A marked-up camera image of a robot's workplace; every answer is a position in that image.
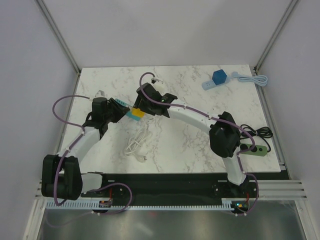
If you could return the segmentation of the yellow cube socket plug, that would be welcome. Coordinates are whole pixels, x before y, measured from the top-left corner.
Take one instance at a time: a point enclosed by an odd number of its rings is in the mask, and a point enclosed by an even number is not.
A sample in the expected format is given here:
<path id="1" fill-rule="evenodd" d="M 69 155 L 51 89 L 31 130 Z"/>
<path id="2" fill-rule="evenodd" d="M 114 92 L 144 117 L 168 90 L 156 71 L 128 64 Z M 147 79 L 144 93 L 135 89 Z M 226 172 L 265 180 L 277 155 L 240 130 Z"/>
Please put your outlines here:
<path id="1" fill-rule="evenodd" d="M 138 117 L 138 118 L 143 118 L 145 113 L 141 111 L 139 108 L 132 108 L 131 113 L 133 116 Z"/>

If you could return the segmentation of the green power strip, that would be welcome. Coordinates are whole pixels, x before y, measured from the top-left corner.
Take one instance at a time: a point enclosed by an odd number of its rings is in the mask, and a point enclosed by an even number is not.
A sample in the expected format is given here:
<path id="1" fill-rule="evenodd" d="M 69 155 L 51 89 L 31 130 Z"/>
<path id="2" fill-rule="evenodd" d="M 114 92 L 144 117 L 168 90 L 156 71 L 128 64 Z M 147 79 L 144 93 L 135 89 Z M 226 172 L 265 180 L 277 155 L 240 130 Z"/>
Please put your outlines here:
<path id="1" fill-rule="evenodd" d="M 268 149 L 263 145 L 255 145 L 252 149 L 250 149 L 251 145 L 248 143 L 240 144 L 241 153 L 244 155 L 251 155 L 256 157 L 264 157 L 268 154 Z"/>

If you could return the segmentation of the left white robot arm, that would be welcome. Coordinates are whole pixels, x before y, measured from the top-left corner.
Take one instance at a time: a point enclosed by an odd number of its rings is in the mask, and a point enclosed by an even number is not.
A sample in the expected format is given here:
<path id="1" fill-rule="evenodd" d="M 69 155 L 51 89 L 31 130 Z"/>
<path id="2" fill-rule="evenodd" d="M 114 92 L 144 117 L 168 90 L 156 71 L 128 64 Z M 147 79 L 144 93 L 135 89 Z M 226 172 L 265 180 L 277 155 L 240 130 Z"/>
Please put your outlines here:
<path id="1" fill-rule="evenodd" d="M 117 123 L 130 108 L 113 98 L 95 97 L 80 132 L 72 143 L 56 154 L 48 154 L 42 163 L 41 193 L 53 198 L 56 206 L 65 201 L 75 201 L 82 193 L 93 191 L 99 197 L 106 196 L 110 185 L 101 173 L 82 173 L 80 163 L 108 130 L 109 123 Z"/>

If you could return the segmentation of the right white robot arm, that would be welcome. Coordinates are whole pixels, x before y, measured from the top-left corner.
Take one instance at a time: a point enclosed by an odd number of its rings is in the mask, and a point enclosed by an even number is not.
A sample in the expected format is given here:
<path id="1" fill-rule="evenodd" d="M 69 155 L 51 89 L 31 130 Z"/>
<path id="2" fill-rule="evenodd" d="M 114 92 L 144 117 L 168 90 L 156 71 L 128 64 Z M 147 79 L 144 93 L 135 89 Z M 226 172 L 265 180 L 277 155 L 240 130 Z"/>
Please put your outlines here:
<path id="1" fill-rule="evenodd" d="M 173 94 L 161 95 L 150 83 L 143 84 L 136 92 L 138 97 L 134 106 L 142 112 L 177 119 L 208 134 L 210 149 L 223 160 L 230 193 L 240 197 L 247 191 L 246 174 L 238 159 L 241 133 L 230 113 L 205 113 L 188 106 Z"/>

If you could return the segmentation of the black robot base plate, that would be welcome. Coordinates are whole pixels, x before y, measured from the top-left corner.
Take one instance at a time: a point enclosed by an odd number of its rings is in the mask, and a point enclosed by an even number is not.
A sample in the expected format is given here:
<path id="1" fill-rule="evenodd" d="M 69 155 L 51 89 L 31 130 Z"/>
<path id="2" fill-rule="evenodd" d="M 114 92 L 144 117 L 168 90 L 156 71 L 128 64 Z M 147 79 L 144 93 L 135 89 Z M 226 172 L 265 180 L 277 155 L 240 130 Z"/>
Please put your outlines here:
<path id="1" fill-rule="evenodd" d="M 103 174 L 102 186 L 115 186 L 82 197 L 111 197 L 114 205 L 213 206 L 222 199 L 255 199 L 257 185 L 248 176 L 241 186 L 227 180 L 225 173 L 115 173 Z"/>

